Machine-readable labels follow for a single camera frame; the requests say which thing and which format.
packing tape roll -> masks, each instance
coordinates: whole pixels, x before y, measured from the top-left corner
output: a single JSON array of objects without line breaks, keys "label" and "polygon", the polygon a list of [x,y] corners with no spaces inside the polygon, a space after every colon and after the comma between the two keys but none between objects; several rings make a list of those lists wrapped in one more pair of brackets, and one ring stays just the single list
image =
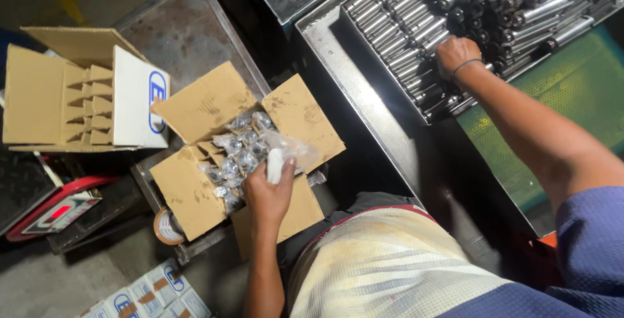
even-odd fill
[{"label": "packing tape roll", "polygon": [[184,234],[176,229],[173,216],[174,213],[170,209],[163,207],[154,218],[154,233],[167,245],[179,245],[184,242]]}]

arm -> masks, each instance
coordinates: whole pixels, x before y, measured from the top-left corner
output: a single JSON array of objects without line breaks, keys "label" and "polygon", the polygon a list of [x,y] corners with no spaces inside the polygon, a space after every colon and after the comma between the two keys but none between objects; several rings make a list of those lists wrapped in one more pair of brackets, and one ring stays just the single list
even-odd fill
[{"label": "arm", "polygon": [[[449,38],[437,48],[443,77],[481,58],[477,44]],[[512,151],[549,196],[556,213],[567,197],[600,186],[624,186],[624,164],[587,131],[490,73],[479,61],[459,68],[454,81],[473,94]]]},{"label": "arm", "polygon": [[279,317],[284,308],[284,290],[277,265],[277,234],[293,191],[295,160],[284,163],[278,185],[267,182],[262,163],[243,181],[247,205],[252,213],[252,254],[245,299],[246,317]]}]

open cardboard box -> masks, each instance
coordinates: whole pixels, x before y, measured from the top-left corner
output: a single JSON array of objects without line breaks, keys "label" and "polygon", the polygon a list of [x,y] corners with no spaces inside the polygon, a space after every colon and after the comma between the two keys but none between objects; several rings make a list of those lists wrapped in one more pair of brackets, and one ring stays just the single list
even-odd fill
[{"label": "open cardboard box", "polygon": [[[342,152],[345,145],[298,74],[258,102],[232,64],[226,62],[152,109],[186,144],[150,171],[188,240],[227,218],[223,200],[212,193],[215,185],[197,163],[213,155],[212,136],[224,133],[224,125],[245,111],[264,109],[279,132],[314,145],[319,152],[319,159],[294,179],[278,242],[323,218],[306,173]],[[231,218],[245,258],[250,243],[248,208]]]},{"label": "open cardboard box", "polygon": [[9,45],[3,142],[20,144],[11,150],[167,147],[165,123],[149,107],[168,98],[169,74],[115,29],[21,29],[62,58]]}]

forearm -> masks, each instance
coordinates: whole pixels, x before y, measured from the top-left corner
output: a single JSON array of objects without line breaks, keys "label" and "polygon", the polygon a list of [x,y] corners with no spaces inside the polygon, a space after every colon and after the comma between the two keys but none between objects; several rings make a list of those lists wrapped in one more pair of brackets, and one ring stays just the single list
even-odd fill
[{"label": "forearm", "polygon": [[279,317],[282,312],[284,290],[276,248],[277,231],[254,231],[245,302],[246,317]]},{"label": "forearm", "polygon": [[624,164],[587,131],[479,63],[457,73],[515,154],[533,171],[553,209],[576,192],[624,186]]}]

hand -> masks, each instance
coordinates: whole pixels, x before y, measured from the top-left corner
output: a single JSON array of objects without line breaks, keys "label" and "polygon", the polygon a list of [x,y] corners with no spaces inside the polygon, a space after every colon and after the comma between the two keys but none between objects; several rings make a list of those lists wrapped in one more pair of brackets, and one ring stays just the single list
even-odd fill
[{"label": "hand", "polygon": [[[465,61],[470,59],[481,59],[481,51],[479,50],[479,46],[474,41],[465,37],[457,39],[455,35],[449,36],[446,41],[439,44],[435,49],[435,53],[437,56],[437,67],[440,70],[440,75],[446,80],[450,80],[450,74]],[[483,63],[475,60],[466,64],[464,67],[469,66],[483,67]]]},{"label": "hand", "polygon": [[243,180],[247,206],[252,212],[252,235],[264,233],[277,236],[290,205],[296,165],[296,159],[293,157],[284,162],[281,179],[277,185],[267,181],[266,162],[260,164]]}]

